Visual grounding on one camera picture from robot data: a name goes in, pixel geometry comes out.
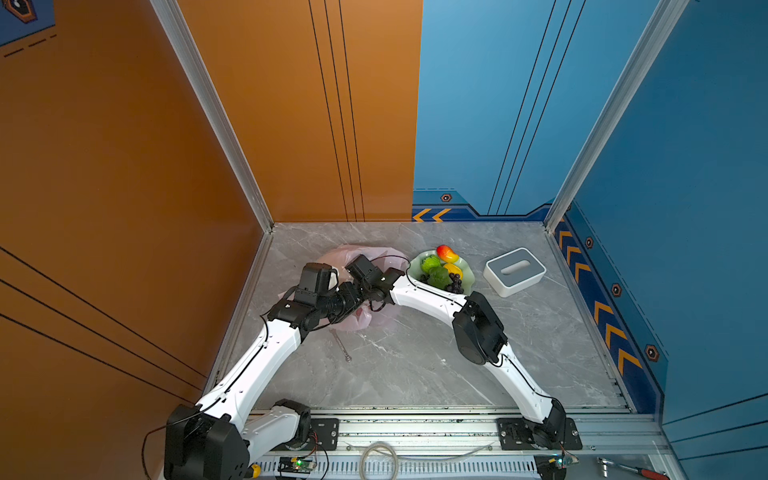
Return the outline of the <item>pink plastic bag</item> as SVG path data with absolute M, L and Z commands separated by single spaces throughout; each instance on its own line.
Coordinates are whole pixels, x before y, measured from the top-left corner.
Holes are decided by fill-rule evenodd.
M 322 256 L 316 262 L 328 264 L 338 270 L 339 282 L 352 282 L 359 287 L 367 288 L 368 284 L 362 280 L 362 275 L 352 274 L 347 266 L 359 256 L 365 256 L 382 274 L 388 269 L 395 268 L 405 272 L 409 262 L 401 251 L 393 247 L 373 247 L 364 245 L 341 245 Z M 389 326 L 399 315 L 401 308 L 392 304 L 382 307 L 382 301 L 378 298 L 372 300 L 373 306 L 367 299 L 346 316 L 341 322 L 330 327 L 338 331 L 361 331 L 367 328 L 379 328 Z

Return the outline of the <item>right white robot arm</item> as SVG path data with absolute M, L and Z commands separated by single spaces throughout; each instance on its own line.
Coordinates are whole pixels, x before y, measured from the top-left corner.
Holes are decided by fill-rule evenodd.
M 424 286 L 400 269 L 381 271 L 363 255 L 347 264 L 345 270 L 361 302 L 408 307 L 450 326 L 462 356 L 488 369 L 512 397 L 534 447 L 556 449 L 564 445 L 565 408 L 545 393 L 522 365 L 502 321 L 484 295 L 452 294 Z

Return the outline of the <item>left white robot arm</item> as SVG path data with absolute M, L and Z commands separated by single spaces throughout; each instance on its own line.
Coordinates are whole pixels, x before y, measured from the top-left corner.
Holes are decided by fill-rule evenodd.
M 263 336 L 220 383 L 194 406 L 178 406 L 165 426 L 166 479 L 244 479 L 251 465 L 281 444 L 306 441 L 310 410 L 292 401 L 277 403 L 247 426 L 256 401 L 283 362 L 321 320 L 339 323 L 366 303 L 352 282 L 325 293 L 296 287 L 268 311 Z

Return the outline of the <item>light green fruit plate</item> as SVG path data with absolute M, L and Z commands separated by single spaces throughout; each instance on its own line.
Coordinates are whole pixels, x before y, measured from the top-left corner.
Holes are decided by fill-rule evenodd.
M 421 252 L 416 257 L 410 260 L 410 265 L 408 267 L 407 273 L 414 279 L 420 281 L 421 278 L 425 275 L 425 273 L 422 271 L 421 264 L 422 262 L 432 256 L 436 255 L 437 251 L 435 249 L 427 250 L 424 252 Z M 457 261 L 454 263 L 454 265 L 459 268 L 462 271 L 463 278 L 462 278 L 462 288 L 463 288 L 463 294 L 469 295 L 473 292 L 474 286 L 476 283 L 476 278 L 471 270 L 468 262 L 464 260 L 463 258 L 459 257 Z

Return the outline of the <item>green bumpy fruit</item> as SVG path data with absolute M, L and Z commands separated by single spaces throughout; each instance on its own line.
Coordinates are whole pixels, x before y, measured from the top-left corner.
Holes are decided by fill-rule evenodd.
M 430 275 L 433 270 L 442 268 L 443 265 L 437 255 L 428 255 L 421 261 L 420 268 L 425 275 Z

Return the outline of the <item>small metal wrench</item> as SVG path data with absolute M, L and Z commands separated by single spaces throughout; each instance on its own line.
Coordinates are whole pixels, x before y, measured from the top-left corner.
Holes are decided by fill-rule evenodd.
M 339 348 L 340 348 L 340 350 L 341 350 L 341 352 L 342 352 L 342 354 L 344 356 L 345 361 L 348 362 L 348 363 L 351 363 L 352 362 L 352 357 L 349 354 L 348 350 L 346 349 L 344 343 L 342 342 L 338 332 L 336 330 L 331 330 L 330 333 L 333 336 L 334 340 L 336 341 L 337 345 L 339 346 Z

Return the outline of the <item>green leaf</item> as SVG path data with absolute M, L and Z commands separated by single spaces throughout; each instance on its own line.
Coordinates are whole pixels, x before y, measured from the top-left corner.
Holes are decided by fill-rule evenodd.
M 427 283 L 437 289 L 445 290 L 453 284 L 452 273 L 444 266 L 436 266 L 427 274 Z

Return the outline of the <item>red pear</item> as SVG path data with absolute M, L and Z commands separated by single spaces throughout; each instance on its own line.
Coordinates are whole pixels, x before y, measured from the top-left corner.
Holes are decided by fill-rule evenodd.
M 454 264 L 460 259 L 460 256 L 448 245 L 439 245 L 436 248 L 436 255 L 444 263 Z

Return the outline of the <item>yellow starfruit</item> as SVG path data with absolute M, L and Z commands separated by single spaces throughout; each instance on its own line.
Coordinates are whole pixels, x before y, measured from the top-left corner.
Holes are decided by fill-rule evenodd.
M 454 263 L 445 263 L 443 267 L 450 273 L 457 275 L 459 279 L 464 278 L 464 273 L 460 267 L 455 265 Z

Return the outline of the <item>purple grape bunch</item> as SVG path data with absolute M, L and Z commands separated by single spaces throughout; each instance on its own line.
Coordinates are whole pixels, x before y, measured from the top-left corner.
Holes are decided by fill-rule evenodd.
M 451 277 L 453 278 L 453 284 L 442 291 L 446 291 L 448 293 L 454 293 L 454 294 L 463 294 L 464 293 L 463 280 L 459 279 L 458 276 L 454 274 L 452 274 Z M 422 283 L 429 285 L 427 283 L 427 275 L 422 275 L 420 278 L 420 281 Z

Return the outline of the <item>white grey tissue box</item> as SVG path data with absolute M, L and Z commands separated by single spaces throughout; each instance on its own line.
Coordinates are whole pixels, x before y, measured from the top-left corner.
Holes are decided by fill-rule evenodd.
M 546 272 L 535 255 L 520 247 L 488 260 L 483 277 L 500 297 L 507 298 L 539 283 Z

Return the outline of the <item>left green circuit board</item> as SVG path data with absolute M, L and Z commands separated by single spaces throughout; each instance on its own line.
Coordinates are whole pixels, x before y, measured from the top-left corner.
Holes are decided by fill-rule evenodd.
M 306 479 L 316 468 L 314 458 L 283 456 L 279 458 L 276 475 L 278 478 Z

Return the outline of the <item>green circuit board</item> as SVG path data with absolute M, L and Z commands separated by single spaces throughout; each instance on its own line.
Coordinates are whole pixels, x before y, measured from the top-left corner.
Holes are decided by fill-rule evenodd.
M 569 468 L 580 463 L 576 456 L 569 454 L 535 456 L 534 462 L 542 480 L 565 480 Z
M 306 479 L 316 468 L 314 458 L 283 456 L 279 458 L 276 475 L 278 478 Z

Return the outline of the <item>yellow black screwdriver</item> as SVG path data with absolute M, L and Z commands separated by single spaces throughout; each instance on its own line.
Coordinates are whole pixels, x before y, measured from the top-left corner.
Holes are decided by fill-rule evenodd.
M 262 472 L 261 466 L 257 463 L 253 463 L 248 467 L 245 478 L 256 479 L 261 475 L 261 472 Z

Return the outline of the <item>right green circuit board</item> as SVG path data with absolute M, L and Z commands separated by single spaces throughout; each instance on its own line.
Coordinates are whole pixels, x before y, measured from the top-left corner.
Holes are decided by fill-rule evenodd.
M 542 480 L 565 480 L 569 468 L 580 463 L 576 456 L 569 454 L 535 456 L 534 462 Z

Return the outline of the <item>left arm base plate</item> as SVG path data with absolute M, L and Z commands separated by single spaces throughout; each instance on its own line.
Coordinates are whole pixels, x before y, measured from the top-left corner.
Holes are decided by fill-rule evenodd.
M 316 444 L 326 451 L 335 451 L 339 437 L 340 421 L 338 418 L 310 418 L 300 420 L 295 436 L 288 442 L 279 444 L 273 450 L 312 450 Z

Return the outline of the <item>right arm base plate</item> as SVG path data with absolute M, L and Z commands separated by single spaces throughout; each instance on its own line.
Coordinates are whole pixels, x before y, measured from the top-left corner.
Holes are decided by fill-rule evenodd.
M 535 434 L 523 418 L 499 418 L 496 420 L 498 439 L 503 451 L 552 450 L 578 451 L 584 448 L 575 421 L 565 418 L 565 426 L 559 427 L 556 439 Z

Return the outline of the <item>aluminium front rail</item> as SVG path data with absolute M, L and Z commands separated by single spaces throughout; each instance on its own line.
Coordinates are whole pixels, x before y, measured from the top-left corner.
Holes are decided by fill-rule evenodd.
M 270 450 L 255 461 L 261 477 L 278 478 L 280 457 L 314 458 L 306 479 L 531 478 L 541 479 L 535 456 L 569 454 L 580 463 L 566 479 L 602 479 L 597 458 L 646 468 L 680 479 L 679 461 L 656 422 L 647 415 L 577 412 L 572 418 L 584 448 L 578 451 L 503 451 L 496 420 L 522 418 L 514 410 L 312 412 L 310 418 L 338 418 L 335 451 L 315 442 L 312 450 Z

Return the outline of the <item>red handled tool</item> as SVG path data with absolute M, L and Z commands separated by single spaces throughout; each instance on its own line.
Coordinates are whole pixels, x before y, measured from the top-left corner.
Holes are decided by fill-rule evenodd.
M 670 480 L 670 477 L 666 474 L 649 470 L 646 468 L 640 468 L 640 467 L 634 467 L 622 463 L 617 463 L 612 460 L 609 460 L 607 458 L 598 457 L 597 458 L 597 465 L 601 474 L 601 477 L 604 479 L 607 479 L 609 476 L 609 469 L 614 468 L 618 470 L 622 470 L 625 472 L 632 473 L 634 475 L 637 475 L 639 477 L 645 478 L 645 479 L 651 479 L 651 480 Z

